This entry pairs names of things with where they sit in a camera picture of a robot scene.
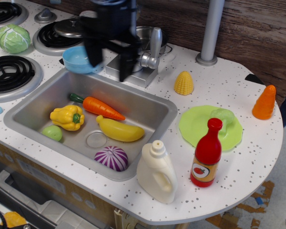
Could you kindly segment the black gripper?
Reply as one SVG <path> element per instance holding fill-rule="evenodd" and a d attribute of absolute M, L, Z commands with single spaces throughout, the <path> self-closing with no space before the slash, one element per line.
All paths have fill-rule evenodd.
<path fill-rule="evenodd" d="M 90 64 L 102 62 L 102 49 L 120 53 L 119 81 L 130 76 L 139 57 L 134 4 L 97 4 L 97 18 L 80 17 L 83 41 Z"/>

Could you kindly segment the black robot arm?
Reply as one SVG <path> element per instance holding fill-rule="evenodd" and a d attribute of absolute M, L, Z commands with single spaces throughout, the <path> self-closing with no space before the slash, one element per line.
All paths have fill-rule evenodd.
<path fill-rule="evenodd" d="M 96 17 L 80 16 L 88 59 L 95 67 L 103 60 L 103 49 L 119 54 L 119 81 L 123 82 L 132 74 L 141 47 L 136 36 L 136 1 L 94 0 L 93 3 Z"/>

